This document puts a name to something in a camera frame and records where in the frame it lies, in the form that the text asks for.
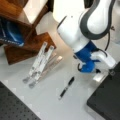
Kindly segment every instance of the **white table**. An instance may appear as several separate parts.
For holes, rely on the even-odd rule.
[[[49,32],[57,45],[57,53],[64,58],[53,71],[35,88],[30,89],[22,79],[28,75],[35,57],[9,66],[3,47],[0,47],[0,80],[42,120],[104,120],[86,105],[87,99],[99,83],[92,80],[94,74],[81,74],[77,71],[78,61],[73,58],[71,49],[58,36],[56,27],[57,23],[49,12],[36,28],[38,34]],[[107,40],[104,39],[95,41],[100,48],[105,48],[106,43]],[[108,52],[116,61],[120,60],[119,51],[119,45],[110,44]],[[72,76],[75,76],[75,82],[59,101],[60,93]]]

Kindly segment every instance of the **blue robot part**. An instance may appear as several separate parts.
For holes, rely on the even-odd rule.
[[[90,41],[83,49],[75,53],[76,57],[85,63],[80,69],[80,72],[90,73],[94,70],[95,62],[99,62],[99,60],[92,60],[91,53],[97,49],[93,42]]]

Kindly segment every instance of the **black cable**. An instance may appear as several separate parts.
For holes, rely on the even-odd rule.
[[[109,44],[110,44],[110,31],[108,32],[108,42],[107,42],[107,45],[105,47],[105,51],[108,49]]]

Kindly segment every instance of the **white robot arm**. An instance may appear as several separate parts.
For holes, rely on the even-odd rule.
[[[94,0],[90,9],[65,16],[57,31],[63,41],[73,49],[77,58],[85,63],[81,72],[92,72],[95,62],[104,62],[111,69],[116,61],[98,49],[91,40],[104,37],[110,30],[115,0]]]

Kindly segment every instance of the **pen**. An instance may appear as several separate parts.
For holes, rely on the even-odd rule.
[[[74,82],[75,78],[72,77],[70,79],[70,81],[68,82],[68,85],[65,87],[65,89],[62,91],[62,93],[60,94],[59,100],[61,100],[61,98],[64,96],[64,94],[66,93],[66,91],[68,90],[68,88],[72,85],[72,83]]]

